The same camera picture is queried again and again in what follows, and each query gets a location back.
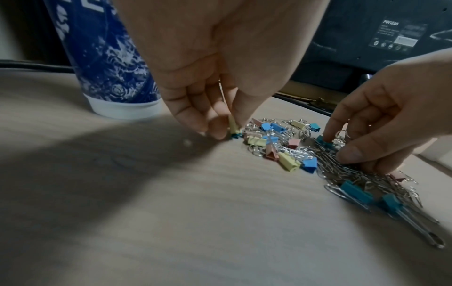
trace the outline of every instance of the desk surface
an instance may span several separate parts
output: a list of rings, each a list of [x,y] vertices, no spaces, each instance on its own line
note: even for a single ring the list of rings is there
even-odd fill
[[[274,98],[256,117],[327,121]],[[451,285],[452,179],[414,156],[404,171],[445,250],[166,108],[106,119],[73,75],[1,72],[0,285]]]

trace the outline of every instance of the cup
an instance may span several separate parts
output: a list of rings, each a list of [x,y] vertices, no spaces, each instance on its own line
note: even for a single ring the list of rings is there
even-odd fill
[[[44,2],[94,112],[115,119],[159,113],[157,85],[111,0]]]

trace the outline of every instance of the pile of clips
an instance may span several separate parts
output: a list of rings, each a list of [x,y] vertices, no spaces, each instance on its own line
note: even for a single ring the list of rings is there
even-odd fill
[[[432,246],[445,248],[444,241],[427,228],[417,216],[439,224],[425,213],[413,184],[413,178],[401,171],[379,176],[366,174],[353,165],[341,165],[336,153],[346,143],[347,131],[336,134],[332,143],[321,135],[314,138],[320,127],[304,120],[252,119],[243,130],[229,118],[231,137],[244,138],[248,151],[257,157],[277,161],[287,171],[303,169],[317,173],[326,180],[325,189],[349,201],[366,212],[379,209],[394,219],[403,219],[417,230]]]

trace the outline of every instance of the printed design on cup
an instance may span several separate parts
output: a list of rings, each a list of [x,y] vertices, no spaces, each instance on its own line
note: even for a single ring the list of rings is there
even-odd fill
[[[85,95],[118,103],[160,99],[111,0],[46,0]]]

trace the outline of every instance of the fingernail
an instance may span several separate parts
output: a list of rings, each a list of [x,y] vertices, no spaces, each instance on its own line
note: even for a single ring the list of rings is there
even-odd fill
[[[363,154],[356,146],[345,145],[337,154],[336,159],[342,164],[359,163],[363,159]]]

